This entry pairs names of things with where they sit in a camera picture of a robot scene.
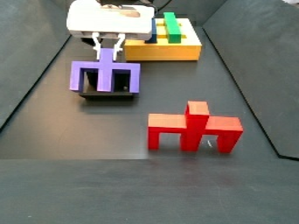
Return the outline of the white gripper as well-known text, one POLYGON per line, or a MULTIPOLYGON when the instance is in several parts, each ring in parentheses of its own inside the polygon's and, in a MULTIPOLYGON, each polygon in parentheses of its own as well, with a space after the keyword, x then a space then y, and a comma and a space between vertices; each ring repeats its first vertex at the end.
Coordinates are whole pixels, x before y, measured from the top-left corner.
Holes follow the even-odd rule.
POLYGON ((127 39, 148 40, 152 37, 155 9, 143 5, 102 6, 96 0, 75 0, 70 5, 67 28, 76 38, 95 42, 96 59, 100 59, 100 39, 115 39, 114 60, 123 51, 127 39))

